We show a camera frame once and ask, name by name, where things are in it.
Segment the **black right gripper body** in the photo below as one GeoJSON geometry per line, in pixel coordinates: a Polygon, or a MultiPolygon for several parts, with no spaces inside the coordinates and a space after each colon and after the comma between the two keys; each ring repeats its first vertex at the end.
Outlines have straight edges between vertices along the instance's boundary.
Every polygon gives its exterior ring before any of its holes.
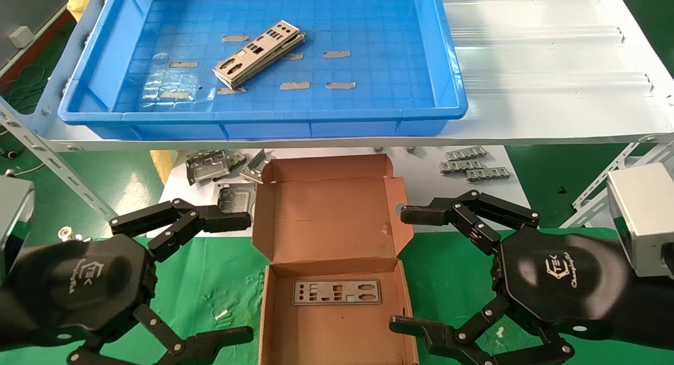
{"type": "Polygon", "coordinates": [[[637,276],[617,240],[522,229],[499,243],[494,269],[509,317],[529,333],[672,350],[672,279],[637,276]]]}

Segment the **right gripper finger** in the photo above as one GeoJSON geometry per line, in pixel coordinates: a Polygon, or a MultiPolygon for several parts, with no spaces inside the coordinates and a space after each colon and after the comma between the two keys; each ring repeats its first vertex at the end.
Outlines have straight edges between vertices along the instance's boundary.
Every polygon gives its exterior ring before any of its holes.
{"type": "Polygon", "coordinates": [[[477,190],[453,199],[435,198],[426,206],[404,205],[400,218],[407,225],[452,225],[486,255],[495,255],[501,242],[487,221],[519,231],[536,229],[541,219],[532,209],[477,190]]]}
{"type": "Polygon", "coordinates": [[[404,315],[390,318],[390,331],[420,337],[429,354],[457,360],[461,364],[563,364],[575,355],[575,349],[548,324],[531,323],[542,341],[535,347],[490,355],[477,343],[482,334],[508,312],[512,303],[502,295],[495,297],[460,328],[435,320],[414,319],[404,315]]]}

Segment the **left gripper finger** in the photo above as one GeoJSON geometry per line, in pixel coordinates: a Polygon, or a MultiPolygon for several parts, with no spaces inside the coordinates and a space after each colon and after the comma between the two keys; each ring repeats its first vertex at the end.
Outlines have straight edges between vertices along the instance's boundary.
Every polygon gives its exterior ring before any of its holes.
{"type": "Polygon", "coordinates": [[[200,232],[243,231],[252,226],[252,218],[248,212],[222,212],[216,205],[195,206],[175,199],[114,217],[109,225],[113,234],[130,238],[163,228],[147,248],[155,262],[163,262],[200,232]]]}
{"type": "MultiPolygon", "coordinates": [[[[181,339],[146,303],[142,303],[133,310],[133,317],[166,349],[156,364],[212,364],[222,348],[250,343],[254,337],[252,327],[242,326],[198,333],[195,336],[181,339]]],[[[67,363],[130,364],[130,362],[101,355],[103,345],[104,339],[91,337],[77,350],[70,353],[67,363]]]]}

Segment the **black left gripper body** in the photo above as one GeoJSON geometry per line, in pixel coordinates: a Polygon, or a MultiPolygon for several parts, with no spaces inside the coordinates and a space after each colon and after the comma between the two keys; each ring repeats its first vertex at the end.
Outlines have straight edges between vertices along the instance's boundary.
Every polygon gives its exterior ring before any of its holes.
{"type": "Polygon", "coordinates": [[[149,252],[124,235],[24,248],[2,283],[2,350],[116,341],[157,281],[149,252]]]}

